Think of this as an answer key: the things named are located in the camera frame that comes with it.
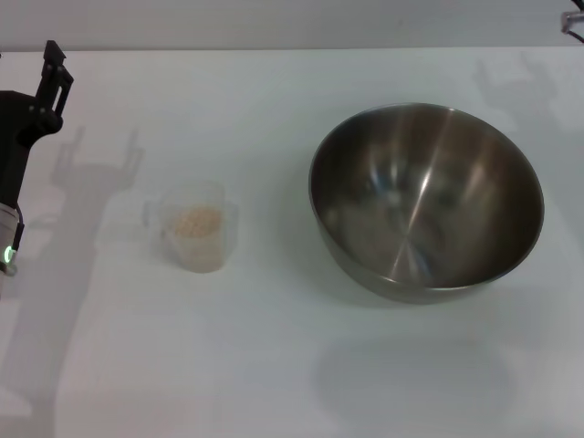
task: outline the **grain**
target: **grain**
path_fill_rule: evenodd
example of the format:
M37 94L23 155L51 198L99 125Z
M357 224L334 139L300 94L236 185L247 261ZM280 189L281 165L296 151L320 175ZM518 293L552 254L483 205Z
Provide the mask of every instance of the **grain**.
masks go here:
M181 237L202 238L217 233L223 215L213 207L197 206L179 215L174 224L174 233Z

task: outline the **stainless steel bowl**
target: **stainless steel bowl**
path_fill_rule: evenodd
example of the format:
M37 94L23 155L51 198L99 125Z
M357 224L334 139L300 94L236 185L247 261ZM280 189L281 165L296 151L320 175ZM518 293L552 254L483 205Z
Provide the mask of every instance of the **stainless steel bowl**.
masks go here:
M310 201L339 265L379 295L433 303L504 276L544 218L537 176L501 132L419 103L371 109L322 142Z

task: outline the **white tabletop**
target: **white tabletop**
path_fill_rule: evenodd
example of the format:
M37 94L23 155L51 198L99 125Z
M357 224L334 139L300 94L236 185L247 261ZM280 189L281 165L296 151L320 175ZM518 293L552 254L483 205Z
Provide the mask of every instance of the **white tabletop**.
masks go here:
M42 56L5 54L34 93ZM0 301L0 436L571 438L584 434L584 51L69 53L65 127L34 147ZM348 116L443 104L506 133L542 183L526 262L481 294L389 306L318 236L308 166ZM189 179L237 207L226 266L149 243Z

